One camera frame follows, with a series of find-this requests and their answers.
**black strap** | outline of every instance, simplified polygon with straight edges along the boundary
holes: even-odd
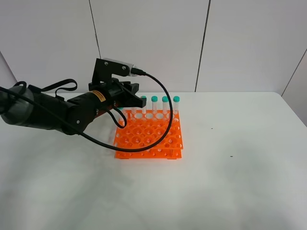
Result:
[[[27,83],[25,81],[19,81],[16,84],[14,84],[14,86],[19,86],[19,85],[23,85],[23,87],[21,88],[21,90],[18,92],[19,94],[24,94],[26,87],[27,87]]]
[[[60,86],[63,86],[63,85],[69,84],[69,83],[75,83],[75,86],[70,87],[70,88],[64,88],[64,87],[58,88]],[[40,89],[36,86],[33,86],[33,85],[29,85],[29,89],[33,92],[36,92],[36,93],[47,92],[47,91],[53,90],[55,88],[58,88],[56,90],[56,97],[59,98],[59,96],[57,95],[58,90],[74,91],[78,88],[78,83],[74,79],[66,79],[66,80],[61,80],[57,83],[54,83],[54,84],[49,85],[49,86],[42,88],[42,89]]]

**centrifuge tube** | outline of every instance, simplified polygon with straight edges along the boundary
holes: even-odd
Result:
[[[166,120],[167,119],[167,109],[168,109],[168,98],[166,96],[164,96],[162,98],[162,102],[163,102],[163,119]]]
[[[143,116],[146,115],[146,105],[142,108],[142,114]]]
[[[157,96],[152,96],[152,103],[153,103],[153,114],[156,114],[157,108],[158,108],[158,97]]]
[[[178,113],[180,97],[175,96],[174,99],[174,114]]]
[[[124,122],[124,119],[123,119],[123,117],[119,114],[119,122],[120,123],[123,123]]]
[[[136,107],[131,107],[131,121],[135,121]]]
[[[127,110],[126,108],[123,108],[122,112],[123,112],[124,116],[125,116],[126,118],[128,118],[128,115],[127,115],[127,111],[126,111],[126,110]]]

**black cable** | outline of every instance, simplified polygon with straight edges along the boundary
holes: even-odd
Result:
[[[114,123],[115,123],[115,125],[116,125],[117,127],[119,127],[119,128],[124,128],[124,127],[126,127],[126,125],[127,125],[127,119],[126,119],[125,115],[124,115],[119,109],[117,109],[116,107],[112,106],[112,108],[113,108],[115,111],[117,111],[117,112],[119,113],[119,115],[123,118],[123,120],[124,120],[124,125],[123,125],[123,126],[120,125],[120,124],[117,122],[116,118],[114,117],[113,113],[111,113],[110,110],[108,110],[108,109],[102,109],[102,110],[104,110],[105,112],[107,112],[107,113],[111,116],[112,120],[114,121]]]
[[[151,149],[152,147],[156,146],[157,144],[159,144],[168,134],[171,126],[172,126],[172,118],[173,118],[173,106],[172,106],[172,101],[171,101],[171,97],[168,93],[168,91],[166,90],[165,86],[157,79],[155,78],[154,76],[140,70],[140,69],[135,69],[135,68],[132,68],[131,70],[131,73],[134,73],[134,74],[137,74],[137,75],[144,75],[144,76],[148,76],[149,78],[153,79],[155,82],[157,82],[161,87],[162,89],[164,90],[164,92],[166,93],[166,96],[168,98],[168,102],[169,102],[169,109],[170,109],[170,116],[169,116],[169,123],[168,123],[168,126],[166,128],[166,131],[165,133],[153,144],[149,145],[149,146],[146,146],[146,147],[143,147],[143,148],[140,148],[140,149],[123,149],[123,148],[118,148],[116,146],[113,146],[113,145],[108,145],[106,143],[103,143],[99,140],[96,140],[95,138],[92,138],[91,136],[83,133],[83,132],[80,132],[77,128],[75,128],[73,125],[69,124],[68,122],[66,122],[65,120],[63,120],[61,117],[59,117],[58,115],[56,115],[55,113],[53,113],[52,111],[50,111],[49,109],[45,108],[44,106],[40,105],[39,103],[21,95],[21,94],[18,94],[16,92],[13,92],[11,90],[8,90],[8,89],[5,89],[3,87],[0,86],[0,91],[3,91],[3,92],[6,92],[8,94],[11,94],[17,98],[20,98],[34,106],[37,106],[39,107],[40,109],[46,111],[47,113],[49,113],[50,115],[52,115],[54,118],[56,118],[57,120],[59,120],[63,125],[67,126],[68,128],[72,129],[73,131],[75,131],[78,135],[90,140],[91,142],[97,144],[97,145],[100,145],[102,147],[105,147],[107,149],[111,149],[111,150],[115,150],[115,151],[122,151],[122,152],[142,152],[142,151],[146,151],[148,149]]]

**table surface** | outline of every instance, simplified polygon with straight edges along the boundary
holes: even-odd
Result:
[[[307,229],[307,128],[278,94],[172,95],[180,160],[117,160],[80,136],[1,120],[0,229]],[[112,143],[114,129],[103,115],[86,133]]]

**white wall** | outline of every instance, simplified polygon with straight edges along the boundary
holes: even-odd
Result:
[[[307,125],[307,55],[305,54],[297,67],[283,99],[288,103],[296,115]]]
[[[99,57],[87,0],[1,0],[0,50],[17,80],[73,78],[88,90]]]
[[[0,52],[0,86],[10,88],[15,83],[16,79],[6,63],[2,53]]]
[[[306,0],[212,0],[197,91],[281,94],[307,46]]]
[[[208,0],[91,0],[101,57],[170,91],[195,89]],[[282,93],[307,46],[306,0],[212,0],[197,91]],[[17,80],[85,92],[99,57],[87,0],[2,0],[0,50]],[[140,91],[159,92],[146,77]]]
[[[135,63],[170,91],[194,91],[208,0],[91,0],[91,4],[102,58]],[[140,83],[141,91],[162,91],[146,77],[125,79]]]

